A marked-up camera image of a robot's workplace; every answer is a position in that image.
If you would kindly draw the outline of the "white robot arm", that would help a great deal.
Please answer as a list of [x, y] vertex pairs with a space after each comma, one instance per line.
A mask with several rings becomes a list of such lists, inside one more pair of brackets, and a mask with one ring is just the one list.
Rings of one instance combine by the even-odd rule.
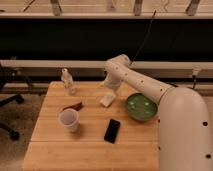
[[130, 64], [125, 54], [108, 59], [103, 84], [117, 90], [125, 82], [158, 105], [159, 171], [213, 171], [211, 124], [203, 97], [131, 70]]

